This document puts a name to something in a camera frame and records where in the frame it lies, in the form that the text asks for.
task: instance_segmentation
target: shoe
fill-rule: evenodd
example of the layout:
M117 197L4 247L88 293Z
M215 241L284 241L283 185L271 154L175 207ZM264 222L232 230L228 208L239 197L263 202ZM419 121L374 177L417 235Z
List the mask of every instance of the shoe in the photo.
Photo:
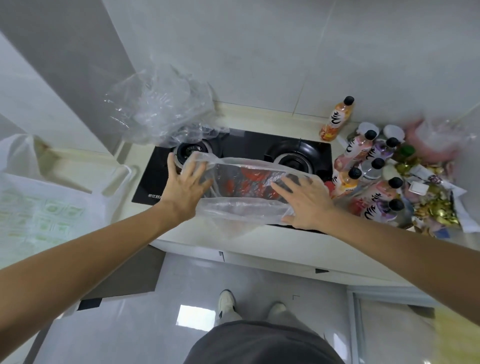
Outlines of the shoe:
M218 298L218 306L216 309L217 319L221 319L224 312L236 312L235 305L236 302L233 293L229 290L222 291L222 293L220 293L220 297Z
M272 308L270 308L270 311L268 311L267 320L269 318L271 318L272 316L280 314L284 311L288 311L288 309L283 303L281 303L281 302L274 303Z

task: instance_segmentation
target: burner cap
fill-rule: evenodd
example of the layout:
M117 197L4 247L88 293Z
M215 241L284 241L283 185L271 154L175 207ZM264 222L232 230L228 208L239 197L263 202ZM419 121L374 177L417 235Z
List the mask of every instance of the burner cap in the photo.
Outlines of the burner cap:
M312 164L303 155L298 153L285 153L275 158L274 163L281 164L282 166L299 170L300 172L313 173Z
M176 166L181 169L183 164L193 152L212 153L212 147L206 140L202 140L198 143L180 144L173 150Z

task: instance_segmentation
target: forearm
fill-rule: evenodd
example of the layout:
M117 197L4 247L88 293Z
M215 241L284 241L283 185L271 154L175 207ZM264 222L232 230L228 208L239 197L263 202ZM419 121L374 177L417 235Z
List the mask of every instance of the forearm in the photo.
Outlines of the forearm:
M0 361L177 224L159 204L0 270Z
M480 252L432 237L335 212L323 232L335 236L480 324Z

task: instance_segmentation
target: pants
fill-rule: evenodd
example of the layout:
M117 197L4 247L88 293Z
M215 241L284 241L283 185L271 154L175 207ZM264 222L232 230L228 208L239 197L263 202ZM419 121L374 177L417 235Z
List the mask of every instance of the pants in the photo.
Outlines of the pants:
M224 324L226 322L242 320L242 317L237 314L235 311L226 311L223 312L222 318L217 318L215 321L215 326ZM274 325L283 325L291 326L293 328L299 328L300 330L312 332L315 335L318 335L315 331L311 330L307 325L297 319L297 317L291 313L289 310L280 312L278 314L269 315L266 319L267 322Z

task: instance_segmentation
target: hand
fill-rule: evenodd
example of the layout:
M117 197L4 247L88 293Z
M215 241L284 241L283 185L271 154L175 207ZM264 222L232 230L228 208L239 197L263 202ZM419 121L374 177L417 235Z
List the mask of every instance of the hand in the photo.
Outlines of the hand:
M292 192L276 183L272 184L272 188L286 199L295 211L294 216L285 216L282 219L284 223L304 230L323 230L324 226L328 226L328 221L337 208L320 179L300 177L300 185L287 176L282 177L282 181Z
M213 180L199 183L207 167L207 162L202 162L197 170L197 162L189 161L181 175L177 174L173 153L168 155L168 181L163 190L162 198L154 207L166 208L177 224L190 220L195 216L195 208L204 193L212 186Z

